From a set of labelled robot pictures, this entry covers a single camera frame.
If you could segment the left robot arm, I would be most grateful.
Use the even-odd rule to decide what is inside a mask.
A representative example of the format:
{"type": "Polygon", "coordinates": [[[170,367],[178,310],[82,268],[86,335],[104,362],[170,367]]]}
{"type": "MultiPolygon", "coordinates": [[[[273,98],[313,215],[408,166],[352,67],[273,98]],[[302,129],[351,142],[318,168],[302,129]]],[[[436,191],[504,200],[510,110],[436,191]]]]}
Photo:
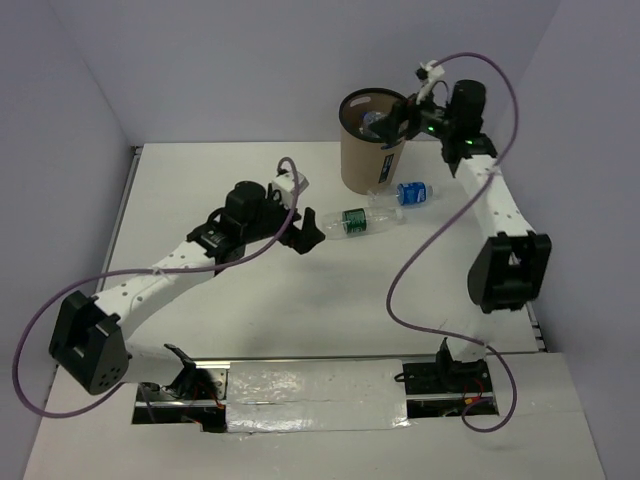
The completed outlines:
{"type": "Polygon", "coordinates": [[[294,197],[308,186],[301,175],[282,172],[268,187],[242,181],[223,207],[186,237],[148,274],[126,279],[91,297],[79,290],[60,306],[49,346],[51,356],[91,395],[119,383],[153,383],[173,398],[196,385],[196,364],[177,346],[143,347],[133,333],[173,300],[235,266],[248,245],[269,238],[306,254],[325,236],[311,208],[299,212],[294,197]]]}

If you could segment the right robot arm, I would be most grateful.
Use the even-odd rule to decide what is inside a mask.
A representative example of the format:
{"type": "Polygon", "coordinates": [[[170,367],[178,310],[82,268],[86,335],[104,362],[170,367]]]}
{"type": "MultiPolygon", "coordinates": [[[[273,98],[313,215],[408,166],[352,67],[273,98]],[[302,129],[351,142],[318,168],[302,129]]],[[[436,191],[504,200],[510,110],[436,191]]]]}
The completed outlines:
{"type": "Polygon", "coordinates": [[[408,363],[395,376],[409,395],[487,392],[490,384],[486,356],[509,317],[523,310],[540,293],[551,255],[552,241],[538,233],[521,214],[500,169],[501,152],[483,131],[486,87],[460,80],[445,105],[423,89],[392,111],[391,130],[407,121],[409,132],[427,133],[441,143],[451,175],[469,197],[463,213],[473,213],[483,234],[479,253],[467,277],[467,292],[480,316],[461,330],[430,327],[442,336],[434,360],[408,363]]]}

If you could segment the green label clear bottle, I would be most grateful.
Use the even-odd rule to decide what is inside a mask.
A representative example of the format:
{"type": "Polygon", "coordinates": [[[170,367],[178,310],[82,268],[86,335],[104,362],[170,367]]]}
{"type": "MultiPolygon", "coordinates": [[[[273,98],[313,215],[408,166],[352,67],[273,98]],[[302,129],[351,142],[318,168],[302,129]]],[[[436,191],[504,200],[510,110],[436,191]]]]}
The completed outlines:
{"type": "Polygon", "coordinates": [[[342,240],[382,233],[404,221],[400,209],[363,207],[324,215],[321,230],[327,239],[342,240]]]}

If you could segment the blue label bottle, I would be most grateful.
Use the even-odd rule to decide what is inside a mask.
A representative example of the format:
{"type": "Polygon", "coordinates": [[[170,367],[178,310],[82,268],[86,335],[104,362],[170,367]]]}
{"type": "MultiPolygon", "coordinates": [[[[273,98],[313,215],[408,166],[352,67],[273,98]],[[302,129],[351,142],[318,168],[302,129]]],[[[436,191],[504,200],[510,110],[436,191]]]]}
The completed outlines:
{"type": "Polygon", "coordinates": [[[387,141],[393,136],[389,114],[380,111],[368,111],[361,116],[359,132],[367,139],[387,141]]]}
{"type": "Polygon", "coordinates": [[[434,194],[432,185],[418,181],[392,184],[376,192],[369,191],[367,196],[371,206],[414,208],[428,203],[434,194]]]}

